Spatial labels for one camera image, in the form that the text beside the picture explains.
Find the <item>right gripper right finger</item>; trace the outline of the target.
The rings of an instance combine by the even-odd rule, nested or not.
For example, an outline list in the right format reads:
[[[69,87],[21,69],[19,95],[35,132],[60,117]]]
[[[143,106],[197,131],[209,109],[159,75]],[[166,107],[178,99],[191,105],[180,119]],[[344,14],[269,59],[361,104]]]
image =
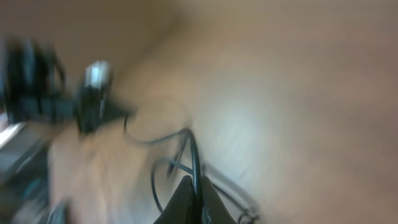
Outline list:
[[[236,224],[210,179],[202,176],[201,184],[203,192],[202,224]]]

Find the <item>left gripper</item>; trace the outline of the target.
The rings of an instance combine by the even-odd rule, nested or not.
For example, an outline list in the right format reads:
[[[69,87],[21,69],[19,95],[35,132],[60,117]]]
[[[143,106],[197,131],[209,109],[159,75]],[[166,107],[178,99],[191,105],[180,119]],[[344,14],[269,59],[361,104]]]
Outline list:
[[[111,122],[137,113],[137,106],[115,99],[107,99],[108,89],[81,86],[75,98],[75,115],[80,133],[95,132],[101,122]]]

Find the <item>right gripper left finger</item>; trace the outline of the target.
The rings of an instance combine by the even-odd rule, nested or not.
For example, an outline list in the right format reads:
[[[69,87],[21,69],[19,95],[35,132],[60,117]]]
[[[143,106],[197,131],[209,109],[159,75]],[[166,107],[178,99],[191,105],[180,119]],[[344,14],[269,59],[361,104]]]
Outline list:
[[[192,178],[184,176],[154,224],[189,224],[192,214]]]

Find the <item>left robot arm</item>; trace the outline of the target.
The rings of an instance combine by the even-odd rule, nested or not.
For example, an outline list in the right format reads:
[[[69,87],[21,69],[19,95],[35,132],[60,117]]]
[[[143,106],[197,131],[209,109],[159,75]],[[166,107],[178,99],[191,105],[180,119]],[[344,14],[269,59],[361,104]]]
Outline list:
[[[1,64],[1,107],[11,124],[27,120],[57,124],[74,120],[81,134],[136,114],[135,106],[123,105],[111,96],[113,68],[98,60],[85,69],[77,92],[66,90],[64,66],[55,49],[33,39],[10,37],[4,42]]]

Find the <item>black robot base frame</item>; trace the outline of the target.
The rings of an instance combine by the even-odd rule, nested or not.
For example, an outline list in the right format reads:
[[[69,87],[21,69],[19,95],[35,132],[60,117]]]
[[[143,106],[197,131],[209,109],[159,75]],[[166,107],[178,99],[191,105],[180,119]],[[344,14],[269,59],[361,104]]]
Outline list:
[[[1,223],[67,224],[67,204],[50,203],[51,137],[27,123],[8,126],[1,136]]]

